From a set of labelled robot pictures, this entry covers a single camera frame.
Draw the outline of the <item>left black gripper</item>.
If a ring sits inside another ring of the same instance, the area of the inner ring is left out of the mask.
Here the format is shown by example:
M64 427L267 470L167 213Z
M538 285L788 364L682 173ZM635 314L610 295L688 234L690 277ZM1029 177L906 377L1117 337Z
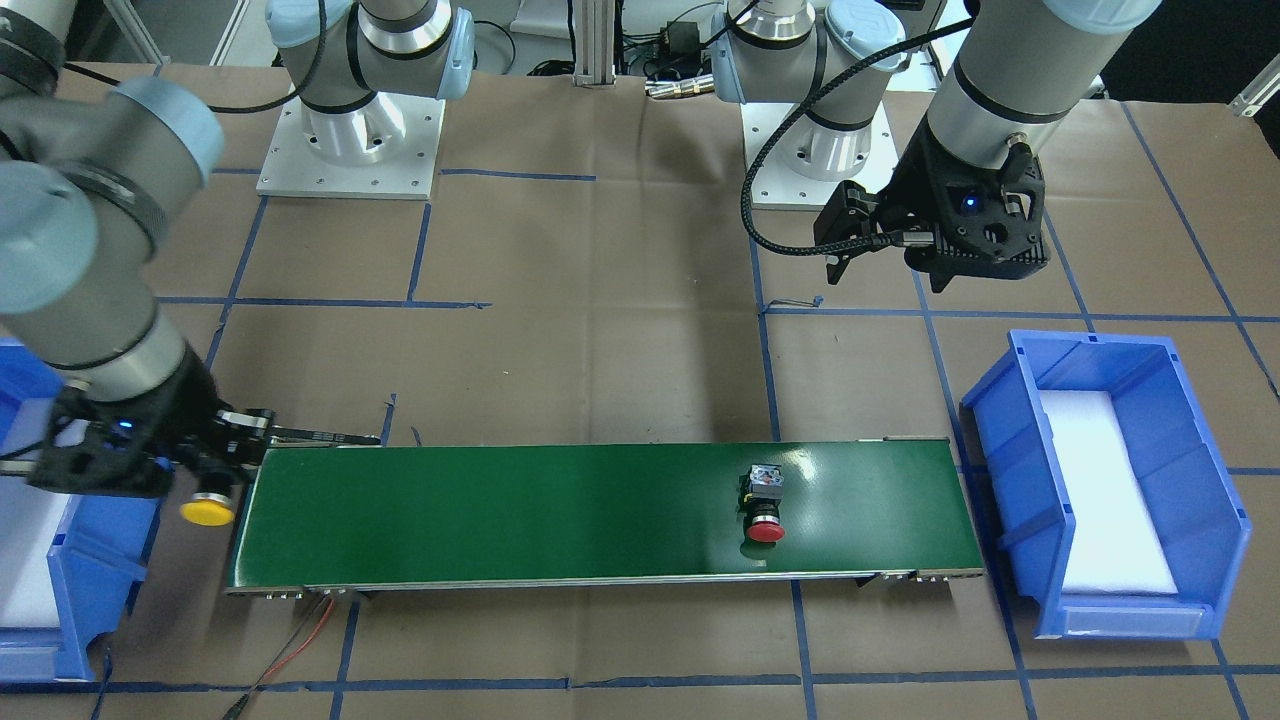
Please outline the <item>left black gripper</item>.
M1030 251L1042 238L1044 179L1021 132L997 143L996 167L974 165L952 155L929 126L919 126L881 192L886 228L928 225L964 251ZM854 179L842 179L813 223L823 249L826 278L838 283L850 261L886 247L876 231L878 196ZM942 293L966 266L929 263L931 292Z

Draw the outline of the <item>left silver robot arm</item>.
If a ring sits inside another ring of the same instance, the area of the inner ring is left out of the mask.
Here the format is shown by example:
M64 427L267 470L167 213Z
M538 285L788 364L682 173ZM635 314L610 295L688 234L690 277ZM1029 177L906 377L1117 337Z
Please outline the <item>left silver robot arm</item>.
M788 105L749 161L748 237L782 256L824 256L829 283L864 254L901 249L934 292L957 277L1019 281L1051 259L1041 150L1155 1L975 1L964 19L910 36L878 1L726 1L710 44L716 96ZM891 78L919 49L964 33L881 190L858 182ZM771 156L833 184L795 246L754 222Z

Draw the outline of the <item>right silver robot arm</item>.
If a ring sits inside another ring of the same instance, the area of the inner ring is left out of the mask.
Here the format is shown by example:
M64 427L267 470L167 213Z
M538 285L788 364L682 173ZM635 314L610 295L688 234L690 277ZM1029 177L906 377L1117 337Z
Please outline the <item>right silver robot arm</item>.
M282 429L225 404L141 278L225 146L220 117L157 77L100 102L56 97L72 1L3 4L3 324L64 380L32 443L28 484L68 495L164 496L177 465L225 502ZM453 1L271 1L293 91L259 190L425 199L443 104L474 72L471 14Z

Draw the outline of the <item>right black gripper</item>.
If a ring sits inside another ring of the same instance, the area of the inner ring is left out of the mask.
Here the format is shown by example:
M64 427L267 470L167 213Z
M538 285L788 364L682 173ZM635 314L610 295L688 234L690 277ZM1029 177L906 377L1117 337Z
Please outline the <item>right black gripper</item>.
M187 348L169 379L134 398L93 401L84 389L63 388L50 420L128 418L152 424L156 448L166 460L177 460L178 447L195 441L197 491L232 491L247 482L244 468L262 461L276 414L265 407L238 411L223 406L210 370Z

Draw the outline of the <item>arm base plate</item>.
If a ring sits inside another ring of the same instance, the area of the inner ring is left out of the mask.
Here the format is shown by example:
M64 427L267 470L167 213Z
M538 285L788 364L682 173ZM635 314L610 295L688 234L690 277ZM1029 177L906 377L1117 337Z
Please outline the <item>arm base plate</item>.
M767 210L819 210L840 181L881 191L897 164L881 104L870 124L852 132L817 126L804 117L771 150L751 183L751 205Z
M288 102L262 160L262 196L422 200L433 195L447 104L378 94L346 114Z

